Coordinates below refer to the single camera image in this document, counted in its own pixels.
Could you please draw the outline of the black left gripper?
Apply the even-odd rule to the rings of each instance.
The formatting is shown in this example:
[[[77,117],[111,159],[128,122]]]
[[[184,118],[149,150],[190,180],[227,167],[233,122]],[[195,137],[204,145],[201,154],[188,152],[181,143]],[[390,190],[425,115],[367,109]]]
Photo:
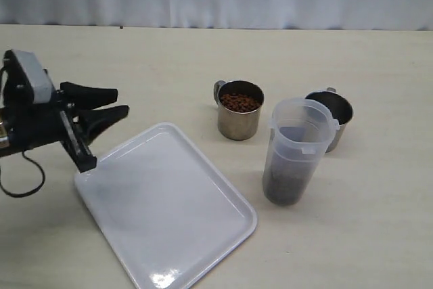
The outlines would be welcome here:
[[[2,157],[60,142],[80,172],[90,171],[97,166],[97,158],[85,142],[93,142],[129,114],[128,105],[79,110],[78,124],[82,136],[73,123],[68,102],[76,108],[100,108],[118,100],[117,89],[63,82],[61,91],[54,87],[50,102],[34,104],[32,89],[12,50],[4,53],[1,72],[7,75],[1,91]]]

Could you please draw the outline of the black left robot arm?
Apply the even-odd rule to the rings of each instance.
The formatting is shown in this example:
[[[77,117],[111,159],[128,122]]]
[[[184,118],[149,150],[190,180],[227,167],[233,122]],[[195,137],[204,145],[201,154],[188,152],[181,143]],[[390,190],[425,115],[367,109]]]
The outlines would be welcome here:
[[[1,73],[1,156],[60,142],[80,172],[97,166],[90,144],[126,118],[117,89],[63,82],[56,88],[33,52],[9,49]]]

